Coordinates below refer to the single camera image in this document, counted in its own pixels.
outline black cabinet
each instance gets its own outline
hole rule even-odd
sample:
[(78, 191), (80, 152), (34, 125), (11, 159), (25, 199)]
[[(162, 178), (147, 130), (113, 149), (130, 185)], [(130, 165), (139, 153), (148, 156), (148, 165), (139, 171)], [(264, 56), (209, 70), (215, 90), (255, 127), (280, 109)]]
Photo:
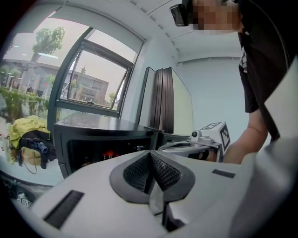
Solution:
[(126, 120), (76, 112), (54, 124), (54, 145), (66, 178), (90, 163), (155, 149), (158, 134)]

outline black t-shirt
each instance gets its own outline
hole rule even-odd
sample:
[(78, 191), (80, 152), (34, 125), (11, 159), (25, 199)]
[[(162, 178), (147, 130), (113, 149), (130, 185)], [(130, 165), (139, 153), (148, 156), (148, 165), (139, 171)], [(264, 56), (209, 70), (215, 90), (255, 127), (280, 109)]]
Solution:
[[(287, 32), (284, 27), (287, 28), (287, 22), (297, 25), (297, 20), (293, 22), (293, 16), (279, 14), (284, 9), (280, 9), (278, 4), (270, 4), (266, 0), (253, 2), (257, 6), (250, 0), (239, 1), (244, 26), (239, 40), (245, 50), (239, 71), (244, 87), (245, 111), (251, 113), (260, 109), (273, 141), (279, 138), (279, 133), (264, 103), (287, 72), (285, 57), (289, 62), (294, 59), (296, 33)], [(281, 41), (284, 42), (286, 54)]]

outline tree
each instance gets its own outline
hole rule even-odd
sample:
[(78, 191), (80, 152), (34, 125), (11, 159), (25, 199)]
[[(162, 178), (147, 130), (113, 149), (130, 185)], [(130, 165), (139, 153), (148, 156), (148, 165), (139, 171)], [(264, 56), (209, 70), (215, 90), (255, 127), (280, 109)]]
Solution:
[(7, 76), (7, 73), (8, 73), (9, 69), (7, 66), (2, 66), (0, 68), (0, 86), (2, 85), (2, 83), (4, 82), (5, 80), (5, 77)]
[(109, 95), (108, 95), (108, 97), (110, 98), (110, 104), (111, 105), (112, 105), (112, 102), (113, 102), (115, 96), (116, 96), (116, 93), (109, 93)]
[(70, 83), (70, 90), (72, 90), (76, 86), (76, 79), (73, 79)]
[(38, 53), (53, 54), (57, 49), (62, 48), (62, 40), (65, 35), (63, 27), (59, 26), (53, 31), (49, 28), (42, 28), (36, 33), (36, 43), (32, 46), (34, 51), (31, 61), (36, 62), (40, 55)]
[(50, 86), (54, 83), (55, 78), (56, 78), (56, 75), (52, 75), (52, 74), (46, 75), (46, 77), (44, 79), (47, 82), (47, 90), (45, 93), (45, 98), (47, 98), (48, 90), (50, 89)]
[(16, 78), (20, 75), (20, 70), (18, 70), (17, 68), (13, 68), (9, 71), (9, 73), (11, 73), (11, 77)]

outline person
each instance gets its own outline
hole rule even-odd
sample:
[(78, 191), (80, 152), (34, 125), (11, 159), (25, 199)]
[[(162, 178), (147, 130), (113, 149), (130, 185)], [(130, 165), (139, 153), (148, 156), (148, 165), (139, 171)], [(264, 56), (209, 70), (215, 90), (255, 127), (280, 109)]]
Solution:
[(194, 29), (238, 32), (244, 54), (239, 71), (249, 122), (240, 138), (230, 145), (225, 163), (240, 164), (246, 154), (258, 152), (268, 132), (278, 130), (264, 103), (285, 76), (297, 53), (296, 1), (192, 0)]

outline black slot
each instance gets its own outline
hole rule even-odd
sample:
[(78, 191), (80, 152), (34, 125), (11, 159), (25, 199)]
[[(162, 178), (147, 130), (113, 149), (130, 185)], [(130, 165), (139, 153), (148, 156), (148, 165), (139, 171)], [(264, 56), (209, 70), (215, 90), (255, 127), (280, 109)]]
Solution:
[(77, 206), (84, 193), (78, 191), (70, 191), (62, 201), (44, 218), (53, 227), (60, 229), (71, 212)]
[(215, 169), (212, 172), (217, 174), (217, 175), (224, 176), (224, 177), (231, 178), (231, 179), (235, 177), (234, 173), (226, 172), (226, 171), (223, 171), (223, 170)]
[(200, 153), (189, 154), (188, 158), (190, 159), (199, 159)]

